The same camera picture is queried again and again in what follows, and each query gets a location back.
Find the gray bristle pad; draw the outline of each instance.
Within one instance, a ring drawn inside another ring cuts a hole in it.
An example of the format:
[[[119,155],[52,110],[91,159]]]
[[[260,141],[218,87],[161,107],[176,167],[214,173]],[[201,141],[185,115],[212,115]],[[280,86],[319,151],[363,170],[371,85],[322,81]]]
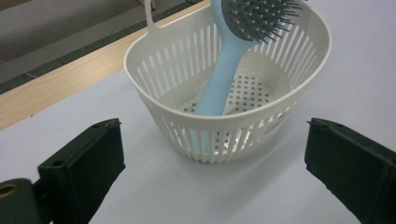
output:
[[[298,0],[221,0],[224,20],[239,38],[266,42],[271,35],[287,30],[289,16],[302,9]]]

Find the white tabletop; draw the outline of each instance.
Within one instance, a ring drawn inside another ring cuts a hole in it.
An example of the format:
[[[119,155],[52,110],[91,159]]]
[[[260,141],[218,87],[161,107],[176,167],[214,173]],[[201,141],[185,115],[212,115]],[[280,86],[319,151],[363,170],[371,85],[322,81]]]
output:
[[[224,164],[185,158],[119,71],[1,131],[0,182],[36,181],[36,167],[67,142],[120,118],[126,169],[91,223],[359,223],[305,170],[306,121],[340,122],[396,149],[396,1],[308,3],[331,28],[332,54],[261,151]]]

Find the basket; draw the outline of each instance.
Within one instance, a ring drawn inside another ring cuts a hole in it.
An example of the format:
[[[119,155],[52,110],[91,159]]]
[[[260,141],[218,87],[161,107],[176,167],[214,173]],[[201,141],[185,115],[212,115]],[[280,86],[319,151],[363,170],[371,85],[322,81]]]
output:
[[[331,49],[328,26],[303,5],[282,38],[244,55],[224,114],[216,117],[193,114],[220,48],[210,6],[163,27],[146,7],[148,32],[128,48],[124,68],[173,148],[196,161],[235,161],[274,136]]]

